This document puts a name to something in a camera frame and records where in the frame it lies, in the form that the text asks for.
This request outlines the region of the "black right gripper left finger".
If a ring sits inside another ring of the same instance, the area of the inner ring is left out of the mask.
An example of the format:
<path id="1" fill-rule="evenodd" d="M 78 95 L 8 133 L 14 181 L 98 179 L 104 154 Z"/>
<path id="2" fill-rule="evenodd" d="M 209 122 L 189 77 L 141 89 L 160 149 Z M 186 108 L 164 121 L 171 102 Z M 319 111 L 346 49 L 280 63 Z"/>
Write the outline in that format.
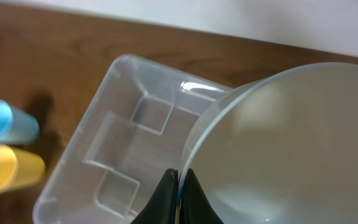
<path id="1" fill-rule="evenodd" d="M 178 171 L 167 169 L 150 200 L 131 224 L 175 224 Z"/>

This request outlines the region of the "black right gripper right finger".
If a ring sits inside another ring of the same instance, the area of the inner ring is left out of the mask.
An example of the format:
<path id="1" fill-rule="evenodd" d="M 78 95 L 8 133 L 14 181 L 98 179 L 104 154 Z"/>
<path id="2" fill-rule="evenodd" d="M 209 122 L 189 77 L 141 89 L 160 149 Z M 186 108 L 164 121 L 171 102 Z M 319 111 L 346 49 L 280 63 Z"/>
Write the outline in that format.
<path id="1" fill-rule="evenodd" d="M 208 202 L 192 169 L 188 169 L 181 193 L 180 224 L 223 224 Z"/>

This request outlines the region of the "clear plastic storage bin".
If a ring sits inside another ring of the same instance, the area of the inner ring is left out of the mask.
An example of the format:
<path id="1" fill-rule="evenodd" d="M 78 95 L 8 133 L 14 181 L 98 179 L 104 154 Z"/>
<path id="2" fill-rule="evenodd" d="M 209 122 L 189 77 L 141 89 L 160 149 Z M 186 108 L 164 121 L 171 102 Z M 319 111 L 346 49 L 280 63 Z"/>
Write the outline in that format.
<path id="1" fill-rule="evenodd" d="M 34 223 L 130 223 L 163 173 L 179 169 L 196 120 L 229 91 L 135 55 L 115 59 L 35 203 Z"/>

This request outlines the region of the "white small bowl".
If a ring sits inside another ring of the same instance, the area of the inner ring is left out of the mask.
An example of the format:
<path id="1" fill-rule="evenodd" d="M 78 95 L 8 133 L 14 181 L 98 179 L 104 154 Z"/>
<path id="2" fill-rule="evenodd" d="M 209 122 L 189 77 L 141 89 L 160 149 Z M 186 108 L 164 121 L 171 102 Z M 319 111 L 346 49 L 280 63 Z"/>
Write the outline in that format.
<path id="1" fill-rule="evenodd" d="M 224 223 L 358 223 L 358 65 L 241 86 L 197 120 L 181 160 Z"/>

